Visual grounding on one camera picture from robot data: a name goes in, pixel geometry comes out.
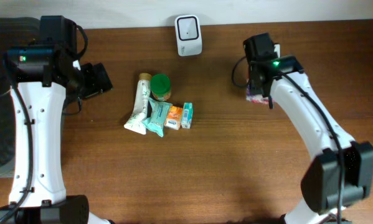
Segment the orange small tissue pack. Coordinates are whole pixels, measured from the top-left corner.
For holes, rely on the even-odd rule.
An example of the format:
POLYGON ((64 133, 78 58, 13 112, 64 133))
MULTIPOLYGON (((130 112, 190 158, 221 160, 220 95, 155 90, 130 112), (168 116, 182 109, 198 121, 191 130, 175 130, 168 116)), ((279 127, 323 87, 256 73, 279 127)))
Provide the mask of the orange small tissue pack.
POLYGON ((164 126, 170 129, 178 130, 181 127, 182 112, 182 108, 171 106, 164 122, 164 126))

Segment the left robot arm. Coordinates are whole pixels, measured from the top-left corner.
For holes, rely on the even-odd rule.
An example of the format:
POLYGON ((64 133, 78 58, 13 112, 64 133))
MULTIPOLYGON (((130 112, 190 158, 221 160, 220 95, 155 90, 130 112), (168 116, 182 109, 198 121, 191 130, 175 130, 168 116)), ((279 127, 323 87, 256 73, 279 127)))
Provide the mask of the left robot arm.
POLYGON ((61 168, 65 107, 112 89, 101 63, 80 65, 83 28, 64 16, 42 16, 39 38, 12 47, 2 62, 15 112, 15 164, 0 223, 103 223, 84 195, 67 195, 61 168))

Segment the teal wet wipes pack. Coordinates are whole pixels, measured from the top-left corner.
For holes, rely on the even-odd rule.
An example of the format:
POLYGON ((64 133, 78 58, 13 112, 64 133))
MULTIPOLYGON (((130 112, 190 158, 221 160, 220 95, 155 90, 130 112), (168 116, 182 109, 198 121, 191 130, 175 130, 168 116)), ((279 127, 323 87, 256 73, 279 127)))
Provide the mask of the teal wet wipes pack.
POLYGON ((163 137, 164 123, 172 104, 165 101, 156 101, 152 98, 149 99, 149 104, 151 106, 151 116, 146 118, 142 123, 149 131, 163 137))

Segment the red purple tissue pack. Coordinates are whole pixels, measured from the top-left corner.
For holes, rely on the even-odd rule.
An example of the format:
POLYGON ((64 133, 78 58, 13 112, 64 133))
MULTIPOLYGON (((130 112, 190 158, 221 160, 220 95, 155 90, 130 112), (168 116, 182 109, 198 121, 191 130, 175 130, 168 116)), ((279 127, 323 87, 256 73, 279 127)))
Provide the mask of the red purple tissue pack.
POLYGON ((252 103, 261 103, 265 105, 273 103, 273 99, 270 96, 264 97, 262 95, 261 89, 256 87, 253 80, 250 80, 246 87, 246 100, 252 103))

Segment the white floral tube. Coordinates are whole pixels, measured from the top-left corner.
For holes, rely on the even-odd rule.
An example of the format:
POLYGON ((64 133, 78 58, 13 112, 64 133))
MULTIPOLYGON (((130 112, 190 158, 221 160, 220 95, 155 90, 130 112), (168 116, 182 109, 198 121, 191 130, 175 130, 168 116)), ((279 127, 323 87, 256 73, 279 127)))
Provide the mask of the white floral tube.
POLYGON ((143 121, 148 115, 148 103, 151 94, 151 78, 152 76, 149 73, 139 74, 133 112, 128 121, 124 124, 124 128, 143 135, 146 134, 146 128, 143 121))

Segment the green lid jar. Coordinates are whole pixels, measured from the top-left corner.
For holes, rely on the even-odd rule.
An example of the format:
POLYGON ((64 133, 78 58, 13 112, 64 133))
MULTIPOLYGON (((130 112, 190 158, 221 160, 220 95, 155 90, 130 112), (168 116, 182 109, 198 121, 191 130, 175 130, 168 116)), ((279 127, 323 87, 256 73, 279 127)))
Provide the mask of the green lid jar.
POLYGON ((150 87, 153 96, 158 101, 167 101, 171 97, 171 82, 169 77, 163 73, 152 77, 150 87))

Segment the small teal gum box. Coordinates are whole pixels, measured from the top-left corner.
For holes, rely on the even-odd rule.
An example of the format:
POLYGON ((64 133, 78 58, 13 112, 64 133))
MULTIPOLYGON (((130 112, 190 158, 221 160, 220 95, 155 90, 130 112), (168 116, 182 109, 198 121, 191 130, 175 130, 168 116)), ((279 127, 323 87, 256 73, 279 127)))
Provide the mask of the small teal gum box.
POLYGON ((191 128, 193 111, 194 110, 193 110, 192 103, 184 103, 183 110, 182 110, 182 118, 181 118, 182 128, 186 128, 186 129, 191 128))

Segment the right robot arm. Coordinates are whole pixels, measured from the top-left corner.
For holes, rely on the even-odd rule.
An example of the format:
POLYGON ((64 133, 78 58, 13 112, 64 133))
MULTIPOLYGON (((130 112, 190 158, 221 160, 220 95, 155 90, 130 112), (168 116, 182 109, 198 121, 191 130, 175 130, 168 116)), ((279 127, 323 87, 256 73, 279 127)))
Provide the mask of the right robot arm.
POLYGON ((277 223, 345 223, 342 211, 369 197, 373 145, 358 143, 330 115, 293 55, 280 55, 268 33, 243 42, 250 92, 277 103, 301 136, 311 158, 302 199, 277 223))

